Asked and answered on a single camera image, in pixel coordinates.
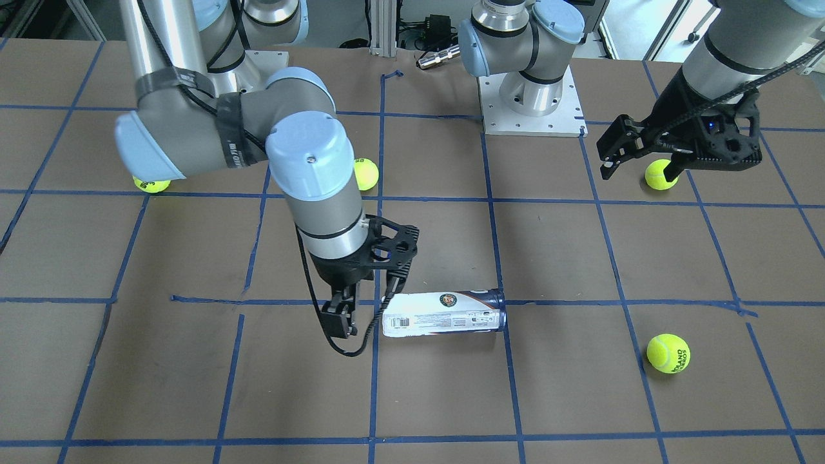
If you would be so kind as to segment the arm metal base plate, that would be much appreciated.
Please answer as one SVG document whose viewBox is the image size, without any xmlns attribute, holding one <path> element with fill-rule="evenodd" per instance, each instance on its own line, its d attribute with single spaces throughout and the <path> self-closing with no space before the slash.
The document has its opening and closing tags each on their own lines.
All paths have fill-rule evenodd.
<svg viewBox="0 0 825 464">
<path fill-rule="evenodd" d="M 588 135 L 570 68 L 551 84 L 531 82 L 518 72 L 478 77 L 478 97 L 487 135 Z"/>
<path fill-rule="evenodd" d="M 290 60 L 288 51 L 246 50 L 244 69 L 248 70 L 248 81 L 260 86 L 277 71 L 288 67 Z"/>
</svg>

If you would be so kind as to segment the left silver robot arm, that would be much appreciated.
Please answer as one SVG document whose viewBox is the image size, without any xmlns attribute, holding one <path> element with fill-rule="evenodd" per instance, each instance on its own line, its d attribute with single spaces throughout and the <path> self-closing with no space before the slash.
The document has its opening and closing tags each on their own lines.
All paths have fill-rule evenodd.
<svg viewBox="0 0 825 464">
<path fill-rule="evenodd" d="M 810 58 L 788 58 L 823 24 L 822 1 L 716 1 L 719 14 L 645 119 L 616 117 L 596 143 L 601 177 L 649 153 L 668 153 L 665 179 L 686 170 L 743 171 L 762 161 L 757 100 L 764 83 Z M 565 1 L 479 1 L 458 28 L 463 67 L 504 75 L 501 96 L 529 117 L 553 112 L 581 12 Z"/>
</svg>

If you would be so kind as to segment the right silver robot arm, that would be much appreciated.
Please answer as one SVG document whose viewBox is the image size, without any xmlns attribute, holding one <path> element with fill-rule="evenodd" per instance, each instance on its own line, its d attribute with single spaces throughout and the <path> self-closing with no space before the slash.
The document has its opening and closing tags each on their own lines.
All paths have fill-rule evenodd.
<svg viewBox="0 0 825 464">
<path fill-rule="evenodd" d="M 267 162 L 298 241 L 332 296 L 317 308 L 328 338 L 357 334 L 360 282 L 386 270 L 403 287 L 418 232 L 365 213 L 354 150 L 312 71 L 266 70 L 255 47 L 306 35 L 304 1 L 121 1 L 137 107 L 115 123 L 127 170 L 182 180 Z"/>
</svg>

